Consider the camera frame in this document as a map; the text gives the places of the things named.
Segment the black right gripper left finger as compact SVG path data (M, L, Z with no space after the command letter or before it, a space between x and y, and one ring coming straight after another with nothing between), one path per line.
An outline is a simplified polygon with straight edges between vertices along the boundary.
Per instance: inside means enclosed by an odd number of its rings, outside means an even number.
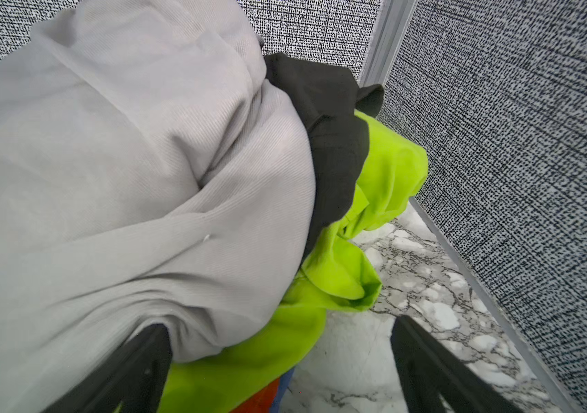
M45 411L155 412L171 360L167 328L151 325Z

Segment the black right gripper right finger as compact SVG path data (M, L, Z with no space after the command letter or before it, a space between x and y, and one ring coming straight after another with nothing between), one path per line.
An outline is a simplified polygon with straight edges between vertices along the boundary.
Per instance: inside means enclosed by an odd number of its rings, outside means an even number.
M408 411L520 411L411 317L396 318L390 342Z

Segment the neon green cloth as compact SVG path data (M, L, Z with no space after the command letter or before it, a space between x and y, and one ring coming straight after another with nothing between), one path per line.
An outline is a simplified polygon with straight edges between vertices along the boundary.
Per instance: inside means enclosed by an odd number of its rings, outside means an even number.
M355 112L369 130L369 154L341 220L322 230L267 325L255 336L190 364L171 366L160 412L230 412L276 393L276 382L301 362L324 332L328 311L370 309L382 282L353 239L405 211L429 173L426 151Z

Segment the grey cloth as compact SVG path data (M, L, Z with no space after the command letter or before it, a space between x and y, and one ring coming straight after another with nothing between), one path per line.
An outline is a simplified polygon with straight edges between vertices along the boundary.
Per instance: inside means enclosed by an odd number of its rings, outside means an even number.
M297 272L307 131L234 1L83 1L0 61L0 412L150 325L174 360L268 323Z

